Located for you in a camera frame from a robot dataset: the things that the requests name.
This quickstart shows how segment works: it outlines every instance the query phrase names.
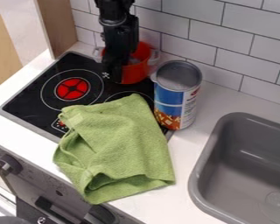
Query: black induction cooktop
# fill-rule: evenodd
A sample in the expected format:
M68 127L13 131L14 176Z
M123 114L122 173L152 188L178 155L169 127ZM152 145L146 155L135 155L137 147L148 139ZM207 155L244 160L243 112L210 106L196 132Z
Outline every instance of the black induction cooktop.
M58 119L62 108L110 102L138 93L153 110L153 91L150 79L134 85L112 83L102 74L101 64L68 52L9 99L0 108L0 114L58 142L68 131Z

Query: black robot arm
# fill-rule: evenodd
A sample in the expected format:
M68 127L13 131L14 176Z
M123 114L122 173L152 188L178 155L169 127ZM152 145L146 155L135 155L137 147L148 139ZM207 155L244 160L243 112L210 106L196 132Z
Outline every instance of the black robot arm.
M129 64L130 54L139 42L138 18L130 15L135 0L95 0L100 9L100 24L106 44L102 70L109 78L121 83L123 66Z

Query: food can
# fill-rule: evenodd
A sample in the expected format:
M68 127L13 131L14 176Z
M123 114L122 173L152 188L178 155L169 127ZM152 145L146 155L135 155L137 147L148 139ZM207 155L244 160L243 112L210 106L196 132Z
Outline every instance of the food can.
M163 64L151 77L155 85L154 114L169 130L193 124L201 71L192 63L174 60Z

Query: gray sink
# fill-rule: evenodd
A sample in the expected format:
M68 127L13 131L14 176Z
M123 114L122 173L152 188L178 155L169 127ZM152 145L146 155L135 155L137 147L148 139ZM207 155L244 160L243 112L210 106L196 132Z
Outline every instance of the gray sink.
M226 223L280 224L280 124L243 113L222 117L189 193L198 208Z

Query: red heating element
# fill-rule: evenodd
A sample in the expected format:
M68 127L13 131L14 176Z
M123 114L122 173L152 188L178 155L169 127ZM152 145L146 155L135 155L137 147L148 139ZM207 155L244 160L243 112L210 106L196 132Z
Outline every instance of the red heating element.
M81 78L63 80L56 88L61 100L75 101L82 98L90 89L89 83Z

